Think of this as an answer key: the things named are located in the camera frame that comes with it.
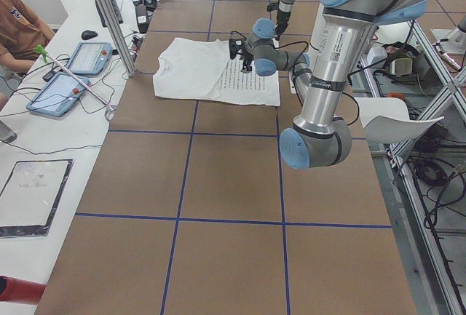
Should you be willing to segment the white long-sleeve printed shirt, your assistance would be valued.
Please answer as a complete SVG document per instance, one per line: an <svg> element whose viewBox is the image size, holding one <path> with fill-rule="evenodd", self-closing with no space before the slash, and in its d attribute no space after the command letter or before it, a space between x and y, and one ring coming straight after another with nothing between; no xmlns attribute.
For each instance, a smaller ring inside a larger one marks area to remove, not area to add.
<svg viewBox="0 0 466 315"><path fill-rule="evenodd" d="M210 100L236 105L280 105L278 74L242 72L242 61L229 58L229 42L176 37L158 57L153 76L157 97Z"/></svg>

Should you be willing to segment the black power adapter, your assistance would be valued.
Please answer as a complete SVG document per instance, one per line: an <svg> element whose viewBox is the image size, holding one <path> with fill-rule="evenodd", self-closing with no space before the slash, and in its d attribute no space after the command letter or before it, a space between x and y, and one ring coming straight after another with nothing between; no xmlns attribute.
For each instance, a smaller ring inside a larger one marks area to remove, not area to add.
<svg viewBox="0 0 466 315"><path fill-rule="evenodd" d="M149 14L146 6L138 4L135 6L135 18L139 33L146 33L149 28Z"/></svg>

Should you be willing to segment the white plastic chair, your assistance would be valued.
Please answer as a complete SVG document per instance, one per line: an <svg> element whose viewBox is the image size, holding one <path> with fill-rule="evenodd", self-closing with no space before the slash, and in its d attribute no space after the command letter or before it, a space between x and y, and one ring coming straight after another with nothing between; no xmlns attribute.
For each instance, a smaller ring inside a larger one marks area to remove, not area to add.
<svg viewBox="0 0 466 315"><path fill-rule="evenodd" d="M443 116L428 120L409 118L407 105L396 97L356 97L366 139L372 143L401 143L422 136Z"/></svg>

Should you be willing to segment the upper blue teach pendant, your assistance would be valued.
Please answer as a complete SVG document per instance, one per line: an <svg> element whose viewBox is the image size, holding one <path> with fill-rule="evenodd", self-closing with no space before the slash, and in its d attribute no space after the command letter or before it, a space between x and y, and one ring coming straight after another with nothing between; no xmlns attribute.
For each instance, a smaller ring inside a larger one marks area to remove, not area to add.
<svg viewBox="0 0 466 315"><path fill-rule="evenodd" d="M80 42L68 60L69 71L81 76L97 76L107 66L112 56L109 42Z"/></svg>

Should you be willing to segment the blue teach pendant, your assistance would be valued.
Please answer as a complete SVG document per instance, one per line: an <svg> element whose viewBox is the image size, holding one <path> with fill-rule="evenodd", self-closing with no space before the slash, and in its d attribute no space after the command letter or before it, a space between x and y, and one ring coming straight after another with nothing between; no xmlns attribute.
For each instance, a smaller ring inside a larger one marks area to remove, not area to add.
<svg viewBox="0 0 466 315"><path fill-rule="evenodd" d="M79 78L85 84L90 84L87 77ZM61 117L70 111L84 91L86 89L66 73L56 73L26 105L26 109L45 116Z"/></svg>
<svg viewBox="0 0 466 315"><path fill-rule="evenodd" d="M68 60L69 71L81 76L97 76L107 66L112 56L109 42L80 42Z"/></svg>

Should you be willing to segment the black computer mouse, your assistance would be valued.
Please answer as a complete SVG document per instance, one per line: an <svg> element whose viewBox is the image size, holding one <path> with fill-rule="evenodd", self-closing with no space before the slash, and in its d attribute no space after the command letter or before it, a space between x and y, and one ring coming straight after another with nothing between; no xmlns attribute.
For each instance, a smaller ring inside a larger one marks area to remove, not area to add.
<svg viewBox="0 0 466 315"><path fill-rule="evenodd" d="M81 34L82 40L90 40L98 36L98 33L96 31L91 31L91 30L85 30Z"/></svg>

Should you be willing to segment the lower blue teach pendant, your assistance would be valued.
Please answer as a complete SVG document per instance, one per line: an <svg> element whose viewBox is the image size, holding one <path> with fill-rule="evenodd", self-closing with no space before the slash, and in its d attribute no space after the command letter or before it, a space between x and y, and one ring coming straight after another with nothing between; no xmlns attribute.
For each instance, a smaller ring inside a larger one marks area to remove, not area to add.
<svg viewBox="0 0 466 315"><path fill-rule="evenodd" d="M79 78L85 84L90 84L87 77ZM86 89L66 73L56 73L26 105L26 109L45 116L61 117L70 111L84 91Z"/></svg>

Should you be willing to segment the pink stick green clip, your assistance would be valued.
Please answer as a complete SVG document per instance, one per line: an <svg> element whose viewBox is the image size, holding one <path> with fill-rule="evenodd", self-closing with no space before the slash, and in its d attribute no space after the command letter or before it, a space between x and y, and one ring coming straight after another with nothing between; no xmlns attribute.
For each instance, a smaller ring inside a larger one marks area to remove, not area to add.
<svg viewBox="0 0 466 315"><path fill-rule="evenodd" d="M51 60L54 64L56 64L64 73L70 76L74 81L80 84L84 89L86 89L91 95L97 98L105 107L106 111L104 113L105 119L107 121L111 121L114 112L117 109L116 105L112 105L109 102L105 101L97 92L94 92L90 87L85 84L76 74L72 73L67 67L65 67L59 60L55 57L51 56L46 49L42 45L37 45L34 49L34 52L41 55L43 60L46 61L47 59Z"/></svg>

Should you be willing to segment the person in brown shirt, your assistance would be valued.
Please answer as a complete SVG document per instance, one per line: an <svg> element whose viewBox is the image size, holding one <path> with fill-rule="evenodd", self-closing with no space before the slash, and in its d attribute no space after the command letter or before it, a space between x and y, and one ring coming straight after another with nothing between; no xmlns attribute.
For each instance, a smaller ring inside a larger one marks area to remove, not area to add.
<svg viewBox="0 0 466 315"><path fill-rule="evenodd" d="M23 0L1 0L1 66L26 73L39 56L34 49L47 46L55 32Z"/></svg>

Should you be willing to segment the red cylinder object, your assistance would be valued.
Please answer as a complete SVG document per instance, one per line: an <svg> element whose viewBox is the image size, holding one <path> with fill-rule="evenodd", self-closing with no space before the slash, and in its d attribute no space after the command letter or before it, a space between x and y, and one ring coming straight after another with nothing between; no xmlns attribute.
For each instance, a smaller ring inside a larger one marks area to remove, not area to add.
<svg viewBox="0 0 466 315"><path fill-rule="evenodd" d="M1 276L1 302L37 305L45 288L45 284Z"/></svg>

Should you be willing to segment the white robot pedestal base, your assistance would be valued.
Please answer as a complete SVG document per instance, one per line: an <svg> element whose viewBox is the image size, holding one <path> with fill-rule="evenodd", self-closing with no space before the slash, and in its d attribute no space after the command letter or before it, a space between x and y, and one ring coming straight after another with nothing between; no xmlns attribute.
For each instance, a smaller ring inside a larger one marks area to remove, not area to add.
<svg viewBox="0 0 466 315"><path fill-rule="evenodd" d="M314 71L318 54L317 43L310 38L306 48L298 53L297 59L293 61L292 67L289 70L291 84L301 103L304 102L307 96L309 81L307 78L303 81L299 78L303 77L305 73L312 73Z"/></svg>

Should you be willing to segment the aluminium frame post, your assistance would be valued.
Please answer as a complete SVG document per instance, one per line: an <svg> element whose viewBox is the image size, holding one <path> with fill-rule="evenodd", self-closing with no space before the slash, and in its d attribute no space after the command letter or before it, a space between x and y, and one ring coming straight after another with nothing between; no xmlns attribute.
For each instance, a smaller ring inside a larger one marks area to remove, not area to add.
<svg viewBox="0 0 466 315"><path fill-rule="evenodd" d="M98 8L101 10L103 17L106 21L107 29L111 35L114 46L116 47L119 56L123 62L123 66L129 77L135 75L136 69L133 59L129 53L129 49L125 42L122 30L119 26L117 17L114 13L114 9L111 5L110 0L96 0Z"/></svg>

